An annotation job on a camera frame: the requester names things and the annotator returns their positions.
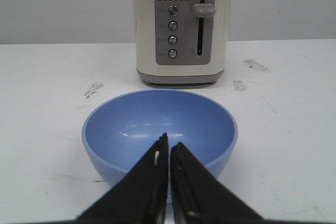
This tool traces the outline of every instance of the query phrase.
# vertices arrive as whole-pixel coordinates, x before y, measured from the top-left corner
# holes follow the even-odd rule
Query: table surface
[[[135,65],[135,44],[0,46],[1,223],[73,219],[107,192],[82,125],[157,88],[231,111],[239,136],[219,181],[264,218],[336,221],[336,40],[229,42],[214,85],[146,86]]]

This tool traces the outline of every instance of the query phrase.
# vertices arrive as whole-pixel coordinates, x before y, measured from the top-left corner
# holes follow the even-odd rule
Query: toaster control panel
[[[211,59],[215,0],[155,0],[156,62],[205,65]]]

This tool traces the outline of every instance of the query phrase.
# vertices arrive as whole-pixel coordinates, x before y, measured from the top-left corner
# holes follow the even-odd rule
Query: toaster button
[[[168,39],[168,43],[170,45],[174,45],[177,43],[177,37],[176,36],[170,36],[169,39]]]
[[[168,13],[170,16],[176,16],[177,13],[178,13],[179,9],[177,9],[177,6],[176,5],[171,5],[169,8],[168,8]]]
[[[175,31],[178,27],[178,24],[176,21],[170,21],[169,24],[168,24],[168,28],[170,31]]]
[[[171,49],[171,50],[169,50],[169,52],[168,52],[168,56],[169,56],[170,58],[172,58],[172,59],[176,58],[176,56],[177,56],[177,51],[176,51],[175,49]]]

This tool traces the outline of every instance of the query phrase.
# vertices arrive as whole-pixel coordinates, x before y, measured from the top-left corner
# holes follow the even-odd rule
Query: blue bowl
[[[184,143],[215,177],[237,141],[237,124],[223,106],[169,89],[132,92],[105,102],[85,121],[82,139],[94,167],[113,186],[165,132],[170,147]]]

